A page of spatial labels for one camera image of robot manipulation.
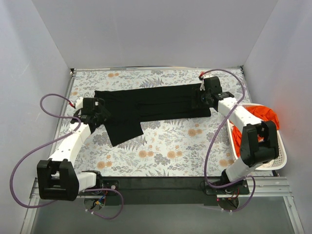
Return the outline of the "black t shirt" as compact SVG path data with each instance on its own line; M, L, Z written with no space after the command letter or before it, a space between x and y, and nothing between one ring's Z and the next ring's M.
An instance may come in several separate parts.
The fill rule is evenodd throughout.
M95 91L111 116L104 126L113 146L143 134L142 122L210 117L208 107L192 107L198 84L119 91Z

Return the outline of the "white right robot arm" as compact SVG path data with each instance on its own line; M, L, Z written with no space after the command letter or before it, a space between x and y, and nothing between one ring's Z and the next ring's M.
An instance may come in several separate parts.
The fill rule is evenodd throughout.
M195 91L196 103L213 107L225 116L222 125L229 120L241 133L239 159L222 172L218 183L208 182L211 187L231 194L250 172L278 158L277 128L273 121L264 121L239 105L230 92L223 92L218 77L200 80L200 88Z

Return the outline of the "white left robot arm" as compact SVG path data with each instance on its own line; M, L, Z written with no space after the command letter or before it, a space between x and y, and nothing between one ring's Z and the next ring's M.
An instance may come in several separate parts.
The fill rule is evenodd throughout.
M98 195L104 184L98 171L76 173L75 160L86 139L110 117L105 101L97 97L81 97L73 105L67 136L47 160L37 164L39 196L46 200L73 201L80 192Z

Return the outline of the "floral patterned table mat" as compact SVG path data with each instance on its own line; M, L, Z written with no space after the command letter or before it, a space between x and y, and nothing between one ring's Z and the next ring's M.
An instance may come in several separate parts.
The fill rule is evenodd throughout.
M92 97L96 90L117 91L199 83L200 70L79 71L69 98ZM103 176L219 176L233 164L223 115L208 118L150 121L143 135L112 146L104 126L83 144L74 169Z

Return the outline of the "orange t shirt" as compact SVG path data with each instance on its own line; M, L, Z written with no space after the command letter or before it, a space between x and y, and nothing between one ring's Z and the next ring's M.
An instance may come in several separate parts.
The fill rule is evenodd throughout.
M243 107L250 113L252 116L256 118L256 121L252 122L252 124L258 124L260 122L271 121L275 124L276 130L279 131L280 124L277 114L270 109L269 107L263 105L243 105ZM242 142L242 133L239 128L237 128L231 121L231 131L232 131L232 139L234 144L234 150L237 157L240 157L240 146Z

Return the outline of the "white laundry basket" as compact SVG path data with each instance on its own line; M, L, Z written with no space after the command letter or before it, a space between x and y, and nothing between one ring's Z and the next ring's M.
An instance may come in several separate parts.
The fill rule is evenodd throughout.
M247 104L247 105L254 105L254 104L259 105L256 103L243 103L242 105L245 105L245 104ZM234 161L236 161L238 159L238 157L236 156L236 153L234 150L230 120L227 120L227 130L228 130L228 136L229 136L229 140L230 140L232 155L234 157ZM269 161L268 163L263 164L262 166L257 167L256 170L273 171L273 170L282 169L286 165L287 155L286 155L286 151L285 151L283 141L282 141L282 138L281 138L279 131L277 131L277 141L278 141L278 150L279 150L278 157L274 160Z

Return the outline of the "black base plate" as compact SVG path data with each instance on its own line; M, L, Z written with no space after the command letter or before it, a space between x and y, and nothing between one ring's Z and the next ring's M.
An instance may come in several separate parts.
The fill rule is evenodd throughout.
M107 206L125 205L218 205L218 197L238 204L239 195L250 192L246 181L227 188L210 187L202 177L103 177L97 175L94 187L80 193L99 199Z

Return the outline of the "aluminium frame rail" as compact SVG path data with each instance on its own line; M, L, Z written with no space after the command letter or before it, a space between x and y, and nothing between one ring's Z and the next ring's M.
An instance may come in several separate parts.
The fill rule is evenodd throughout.
M256 176L253 197L293 196L289 182L282 176Z

